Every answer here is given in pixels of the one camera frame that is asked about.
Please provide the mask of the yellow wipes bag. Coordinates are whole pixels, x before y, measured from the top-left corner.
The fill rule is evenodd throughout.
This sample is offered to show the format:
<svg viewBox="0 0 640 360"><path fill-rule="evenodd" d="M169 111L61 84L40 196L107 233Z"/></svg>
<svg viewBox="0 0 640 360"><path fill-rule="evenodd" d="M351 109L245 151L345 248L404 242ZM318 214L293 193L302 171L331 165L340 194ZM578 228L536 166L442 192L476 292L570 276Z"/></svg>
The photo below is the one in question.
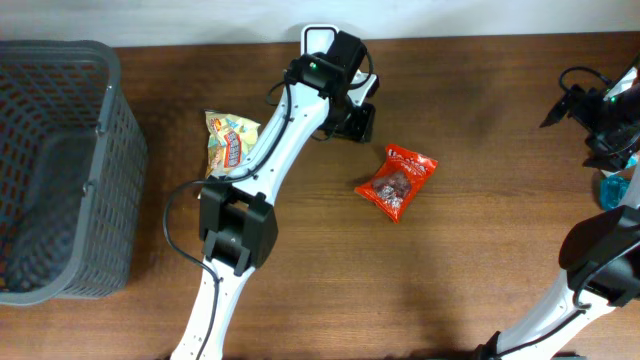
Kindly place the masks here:
<svg viewBox="0 0 640 360"><path fill-rule="evenodd" d="M255 146L260 124L213 110L205 111L209 132L205 177L221 177L238 167Z"/></svg>

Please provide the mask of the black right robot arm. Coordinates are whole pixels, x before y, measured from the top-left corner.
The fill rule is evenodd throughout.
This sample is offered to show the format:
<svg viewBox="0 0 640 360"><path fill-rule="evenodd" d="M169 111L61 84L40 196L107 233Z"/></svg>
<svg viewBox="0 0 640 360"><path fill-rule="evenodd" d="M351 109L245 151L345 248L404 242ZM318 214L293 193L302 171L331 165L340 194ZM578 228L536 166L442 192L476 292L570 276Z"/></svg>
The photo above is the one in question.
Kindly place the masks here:
<svg viewBox="0 0 640 360"><path fill-rule="evenodd" d="M586 326L639 297L639 61L615 80L597 77L601 89L560 81L564 94L542 124L575 120L587 132L585 166L621 176L627 190L615 207L569 231L551 287L516 325L479 345L476 359L559 359Z"/></svg>

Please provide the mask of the blue mouthwash bottle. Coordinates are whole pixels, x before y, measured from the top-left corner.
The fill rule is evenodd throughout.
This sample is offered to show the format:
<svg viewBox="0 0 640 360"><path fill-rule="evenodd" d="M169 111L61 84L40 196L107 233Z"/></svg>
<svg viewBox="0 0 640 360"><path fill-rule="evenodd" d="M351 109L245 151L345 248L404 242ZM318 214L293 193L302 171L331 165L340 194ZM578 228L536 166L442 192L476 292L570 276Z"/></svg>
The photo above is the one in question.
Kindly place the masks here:
<svg viewBox="0 0 640 360"><path fill-rule="evenodd" d="M623 170L617 172L601 171L603 178L599 184L598 200L603 210L612 210L620 204L631 185L633 172L638 162L639 154L635 153Z"/></svg>

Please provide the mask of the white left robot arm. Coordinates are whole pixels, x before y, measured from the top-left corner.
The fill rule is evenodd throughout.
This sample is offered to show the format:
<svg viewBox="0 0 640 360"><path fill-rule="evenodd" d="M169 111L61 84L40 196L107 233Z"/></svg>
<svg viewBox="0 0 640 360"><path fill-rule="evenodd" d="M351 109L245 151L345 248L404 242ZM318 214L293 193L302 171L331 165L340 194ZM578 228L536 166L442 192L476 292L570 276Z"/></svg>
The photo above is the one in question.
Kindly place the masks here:
<svg viewBox="0 0 640 360"><path fill-rule="evenodd" d="M200 189L202 270L185 331L171 356L220 359L239 297L269 257L278 236L278 191L307 140L318 130L371 133L379 78L359 62L342 64L316 53L293 60L284 73L277 108L247 158L229 174L195 181Z"/></svg>

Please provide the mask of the red candy bag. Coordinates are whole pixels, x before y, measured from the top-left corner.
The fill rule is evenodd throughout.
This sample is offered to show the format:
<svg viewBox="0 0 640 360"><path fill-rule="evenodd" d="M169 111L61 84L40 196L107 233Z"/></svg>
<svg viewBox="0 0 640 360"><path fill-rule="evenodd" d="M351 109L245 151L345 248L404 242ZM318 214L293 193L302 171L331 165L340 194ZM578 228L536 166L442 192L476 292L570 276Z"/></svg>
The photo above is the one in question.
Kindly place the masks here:
<svg viewBox="0 0 640 360"><path fill-rule="evenodd" d="M385 161L374 176L354 191L398 223L435 172L438 161L396 144L387 145L385 154Z"/></svg>

